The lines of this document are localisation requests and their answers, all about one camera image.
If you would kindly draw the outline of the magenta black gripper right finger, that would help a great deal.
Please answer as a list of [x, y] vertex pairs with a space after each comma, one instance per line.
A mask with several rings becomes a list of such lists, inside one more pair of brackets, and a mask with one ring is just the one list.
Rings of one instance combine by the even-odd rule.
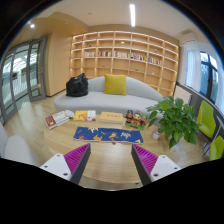
[[156, 156], [136, 144], [132, 145], [131, 154], [143, 185], [148, 185], [180, 170], [180, 167], [166, 155]]

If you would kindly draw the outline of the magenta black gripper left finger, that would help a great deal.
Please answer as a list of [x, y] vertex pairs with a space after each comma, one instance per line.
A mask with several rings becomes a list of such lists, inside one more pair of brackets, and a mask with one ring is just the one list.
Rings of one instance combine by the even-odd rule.
[[41, 169], [78, 184], [90, 154], [91, 146], [90, 144], [85, 144], [65, 155], [55, 154], [41, 166]]

